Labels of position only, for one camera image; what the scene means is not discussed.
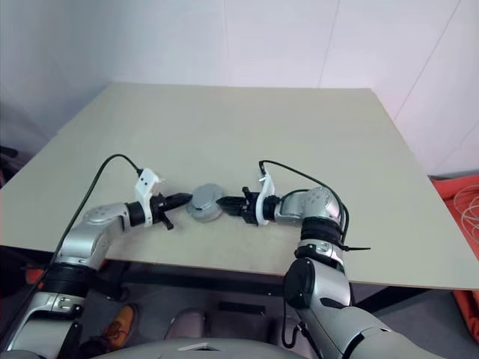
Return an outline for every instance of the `red object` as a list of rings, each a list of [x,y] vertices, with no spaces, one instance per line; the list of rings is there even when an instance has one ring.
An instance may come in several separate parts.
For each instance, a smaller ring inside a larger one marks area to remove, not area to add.
[[[443,180],[433,179],[433,184],[479,260],[479,245],[462,228],[461,213],[454,207],[454,196],[456,193],[470,185],[479,185],[479,175]],[[465,194],[465,197],[462,197],[461,194],[462,199],[469,201],[477,196],[477,192]],[[467,328],[471,332],[472,337],[479,343],[479,291],[455,290],[454,297],[466,321]]]

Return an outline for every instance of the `orange shoe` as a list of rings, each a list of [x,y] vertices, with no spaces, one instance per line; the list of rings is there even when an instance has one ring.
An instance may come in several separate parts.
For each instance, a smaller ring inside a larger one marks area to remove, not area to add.
[[[104,330],[103,337],[108,342],[109,350],[122,349],[135,330],[138,308],[134,304],[125,305],[113,322]]]

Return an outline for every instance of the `white wall panel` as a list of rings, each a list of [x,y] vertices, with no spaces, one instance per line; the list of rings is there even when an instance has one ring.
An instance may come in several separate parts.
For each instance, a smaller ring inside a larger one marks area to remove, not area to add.
[[[394,118],[458,0],[341,0],[320,87],[372,88]]]
[[[479,171],[479,121],[460,146],[433,170],[436,174],[454,174],[463,171]]]
[[[231,85],[316,87],[337,0],[226,0]]]
[[[429,64],[409,95],[396,125],[424,169],[429,173],[466,171],[477,161],[458,152],[479,120],[479,1],[462,0]],[[478,132],[468,143],[479,141]]]
[[[82,68],[70,2],[0,2],[2,143],[35,154],[104,85]]]
[[[222,0],[73,3],[79,42],[112,81],[225,85]]]

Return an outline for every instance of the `beige tabletop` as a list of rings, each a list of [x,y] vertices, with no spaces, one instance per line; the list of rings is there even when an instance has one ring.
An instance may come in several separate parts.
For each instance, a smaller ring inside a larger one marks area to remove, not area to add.
[[[259,190],[257,161],[274,159],[328,183],[350,211],[348,278],[479,289],[479,262],[371,90],[113,84],[1,190],[3,245],[52,251],[102,161],[113,153],[162,175],[162,193],[214,182]],[[267,167],[278,194],[314,184]],[[121,159],[86,209],[134,200]],[[135,228],[108,258],[283,275],[299,228],[253,227],[222,215],[202,224],[177,209],[174,230]]]

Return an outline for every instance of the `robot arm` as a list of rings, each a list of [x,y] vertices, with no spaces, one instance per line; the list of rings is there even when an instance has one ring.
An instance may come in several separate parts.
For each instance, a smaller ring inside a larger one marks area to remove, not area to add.
[[[282,224],[301,226],[296,260],[284,278],[284,299],[302,320],[299,330],[319,358],[384,359],[439,358],[393,332],[372,314],[351,307],[350,286],[345,275],[343,240],[345,209],[338,196],[325,186],[293,191],[280,198],[251,193],[245,198],[223,197],[219,205],[230,215],[250,224],[264,224],[253,215]]]
[[[151,185],[142,183],[138,189],[137,184],[136,202],[93,208],[67,234],[46,272],[43,286],[34,294],[8,342],[8,352],[26,350],[41,358],[62,358],[62,355],[67,358],[70,344],[81,334],[81,326],[75,319],[83,311],[88,290],[108,286],[113,289],[97,275],[112,241],[140,224],[149,227],[163,222],[172,229],[165,212],[191,198],[183,193],[163,197],[156,189],[158,179],[153,176],[156,175],[148,169],[141,174],[138,182],[149,181]]]

